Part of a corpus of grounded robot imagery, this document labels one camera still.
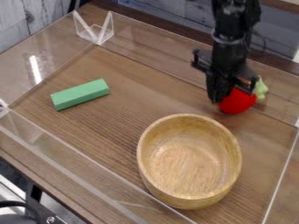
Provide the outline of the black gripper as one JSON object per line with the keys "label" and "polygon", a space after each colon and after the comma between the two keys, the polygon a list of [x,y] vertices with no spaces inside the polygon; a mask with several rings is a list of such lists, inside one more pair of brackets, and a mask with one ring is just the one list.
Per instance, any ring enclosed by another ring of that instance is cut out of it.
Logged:
{"label": "black gripper", "polygon": [[253,90],[257,74],[245,61],[233,62],[227,57],[216,56],[211,51],[195,49],[191,66],[205,74],[207,92],[212,103],[219,103],[240,82],[248,85],[248,91]]}

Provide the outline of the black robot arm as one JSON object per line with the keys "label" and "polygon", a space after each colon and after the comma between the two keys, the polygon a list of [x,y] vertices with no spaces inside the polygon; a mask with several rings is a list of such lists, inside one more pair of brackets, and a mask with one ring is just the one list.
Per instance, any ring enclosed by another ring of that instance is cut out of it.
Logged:
{"label": "black robot arm", "polygon": [[248,48],[260,21],[259,0],[211,0],[215,26],[212,50],[192,50],[191,66],[205,73],[207,93],[220,103],[237,88],[252,95],[259,76],[249,68]]}

